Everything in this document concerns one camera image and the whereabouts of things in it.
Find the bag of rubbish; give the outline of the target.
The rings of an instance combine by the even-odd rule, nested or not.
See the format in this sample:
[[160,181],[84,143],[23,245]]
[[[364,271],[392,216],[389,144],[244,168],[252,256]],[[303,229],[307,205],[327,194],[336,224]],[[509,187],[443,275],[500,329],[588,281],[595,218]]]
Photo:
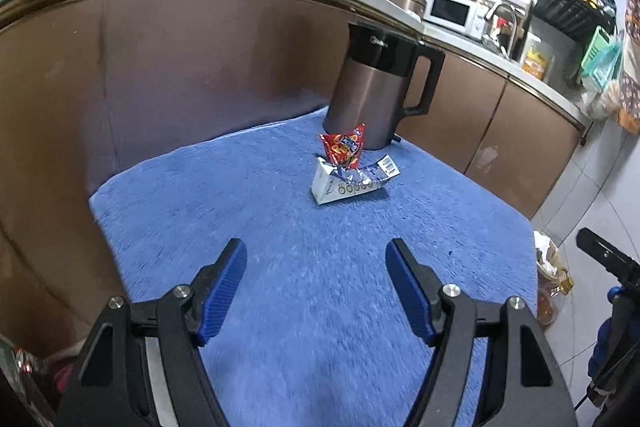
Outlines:
[[552,239],[535,230],[534,242],[538,274],[537,319],[545,329],[559,317],[575,283]]

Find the blue towel mat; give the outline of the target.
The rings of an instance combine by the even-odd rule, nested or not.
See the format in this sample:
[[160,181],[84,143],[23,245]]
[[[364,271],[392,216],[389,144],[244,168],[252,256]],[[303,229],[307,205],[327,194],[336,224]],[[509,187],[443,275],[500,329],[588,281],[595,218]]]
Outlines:
[[318,205],[314,112],[179,148],[90,198],[131,299],[188,283],[242,239],[247,267],[202,352],[233,426],[399,426],[431,350],[385,266],[391,239],[477,299],[536,299],[533,229],[514,208],[401,141],[381,190]]

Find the yellow detergent bottle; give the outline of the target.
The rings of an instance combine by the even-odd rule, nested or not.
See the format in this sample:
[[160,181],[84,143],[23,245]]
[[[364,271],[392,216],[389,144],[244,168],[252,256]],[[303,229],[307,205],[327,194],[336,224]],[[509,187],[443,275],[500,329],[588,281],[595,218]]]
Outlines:
[[548,43],[538,40],[529,40],[526,43],[521,60],[521,68],[528,75],[548,83],[554,62],[555,54],[552,46],[549,46]]

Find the white small carton box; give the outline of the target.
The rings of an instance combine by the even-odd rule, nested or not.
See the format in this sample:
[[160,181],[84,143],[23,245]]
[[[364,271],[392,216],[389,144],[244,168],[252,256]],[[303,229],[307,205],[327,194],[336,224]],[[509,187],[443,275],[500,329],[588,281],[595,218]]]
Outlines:
[[310,186],[311,195],[317,205],[369,194],[384,186],[381,182],[348,183],[334,176],[334,171],[334,166],[321,157],[317,158],[316,171]]

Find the chrome sink faucet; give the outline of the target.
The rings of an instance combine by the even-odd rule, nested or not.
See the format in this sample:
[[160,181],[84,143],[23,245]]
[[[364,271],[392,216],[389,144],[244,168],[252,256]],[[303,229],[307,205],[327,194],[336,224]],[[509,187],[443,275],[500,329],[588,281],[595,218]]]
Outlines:
[[498,1],[484,15],[484,20],[485,34],[497,43],[500,53],[511,60],[520,31],[518,11],[511,3]]

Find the red snack wrapper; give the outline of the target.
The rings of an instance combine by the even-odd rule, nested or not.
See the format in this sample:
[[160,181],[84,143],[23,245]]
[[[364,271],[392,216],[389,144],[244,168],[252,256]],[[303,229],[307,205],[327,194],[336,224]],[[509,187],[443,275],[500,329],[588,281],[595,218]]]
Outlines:
[[358,124],[347,133],[320,134],[326,160],[335,167],[356,169],[359,166],[365,133],[366,125]]

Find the brown lower cabinets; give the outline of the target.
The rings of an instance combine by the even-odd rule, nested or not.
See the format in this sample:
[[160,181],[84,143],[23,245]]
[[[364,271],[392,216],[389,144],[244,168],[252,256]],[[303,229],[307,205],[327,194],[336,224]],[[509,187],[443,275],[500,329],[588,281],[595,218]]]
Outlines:
[[45,357],[122,289],[89,198],[138,162],[326,103],[388,0],[3,0],[1,335]]

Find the white microwave oven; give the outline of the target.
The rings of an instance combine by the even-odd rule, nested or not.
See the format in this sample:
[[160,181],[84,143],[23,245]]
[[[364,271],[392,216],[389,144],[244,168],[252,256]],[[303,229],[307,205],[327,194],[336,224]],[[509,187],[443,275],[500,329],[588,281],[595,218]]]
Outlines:
[[480,41],[485,33],[488,7],[472,0],[427,0],[423,19],[470,39]]

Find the barcode foil wrapper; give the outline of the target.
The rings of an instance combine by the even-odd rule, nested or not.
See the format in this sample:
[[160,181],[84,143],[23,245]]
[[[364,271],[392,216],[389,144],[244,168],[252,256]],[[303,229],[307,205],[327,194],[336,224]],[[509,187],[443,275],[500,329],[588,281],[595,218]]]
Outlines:
[[390,155],[385,155],[366,167],[335,167],[332,174],[347,184],[378,186],[384,185],[386,182],[399,176],[400,171]]

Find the floral hanging apron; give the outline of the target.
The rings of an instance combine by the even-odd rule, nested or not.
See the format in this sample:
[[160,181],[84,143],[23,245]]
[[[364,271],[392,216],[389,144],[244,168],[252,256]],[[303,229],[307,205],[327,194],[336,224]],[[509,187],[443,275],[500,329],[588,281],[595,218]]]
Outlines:
[[620,71],[618,124],[627,132],[640,133],[640,39],[639,0],[628,0],[625,12],[622,70]]

